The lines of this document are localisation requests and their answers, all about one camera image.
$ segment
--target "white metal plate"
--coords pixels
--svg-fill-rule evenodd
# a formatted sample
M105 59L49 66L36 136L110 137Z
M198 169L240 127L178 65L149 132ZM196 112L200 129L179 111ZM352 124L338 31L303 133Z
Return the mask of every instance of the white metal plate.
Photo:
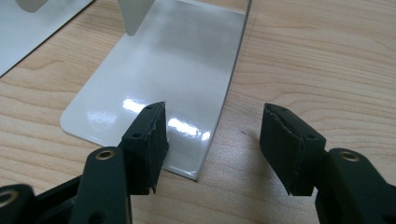
M157 0L124 35L62 117L62 128L117 146L145 105L166 102L163 168L197 179L233 74L245 15L194 1Z
M0 77L79 13L91 0L49 0L36 12L0 1Z

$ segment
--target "wooden table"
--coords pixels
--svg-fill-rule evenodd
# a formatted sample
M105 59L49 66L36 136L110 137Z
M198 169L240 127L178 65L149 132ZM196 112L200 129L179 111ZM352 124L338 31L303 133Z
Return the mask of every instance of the wooden table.
M0 78L0 186L38 194L81 174L98 146L64 133L60 116L122 34L117 1L97 0ZM315 197L288 196L260 152L266 102L396 185L396 2L253 0L199 181L163 171L157 194L132 197L134 222L318 223Z

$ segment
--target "wood grain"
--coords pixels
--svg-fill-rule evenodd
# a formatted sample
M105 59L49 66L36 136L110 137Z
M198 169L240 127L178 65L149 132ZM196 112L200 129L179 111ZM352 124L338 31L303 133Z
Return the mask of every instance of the wood grain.
M41 193L81 174L98 146L59 119L122 34L117 1L97 0L0 78L0 186ZM396 185L395 40L395 1L254 0L199 181L162 172L157 194L133 197L134 222L318 223L315 198L288 196L260 152L264 103L303 118L326 149L362 153Z

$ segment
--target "white l-shaped bracket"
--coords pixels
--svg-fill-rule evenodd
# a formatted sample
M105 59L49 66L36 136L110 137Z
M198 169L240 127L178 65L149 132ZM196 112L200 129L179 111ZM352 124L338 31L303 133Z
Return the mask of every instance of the white l-shaped bracket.
M35 12L48 0L15 0L25 11ZM134 35L155 0L119 0L125 33Z

